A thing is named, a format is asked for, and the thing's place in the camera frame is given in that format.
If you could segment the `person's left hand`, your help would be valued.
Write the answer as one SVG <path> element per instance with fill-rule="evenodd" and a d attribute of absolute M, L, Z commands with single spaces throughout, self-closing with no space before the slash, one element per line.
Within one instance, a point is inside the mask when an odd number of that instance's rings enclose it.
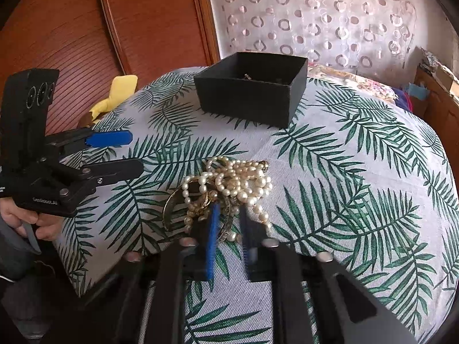
<path fill-rule="evenodd" d="M 45 241 L 54 241 L 61 234 L 64 222 L 58 216 L 20 208 L 11 197 L 1 198 L 1 218 L 23 237 L 27 236 L 25 223 L 36 225 L 36 237 Z"/>

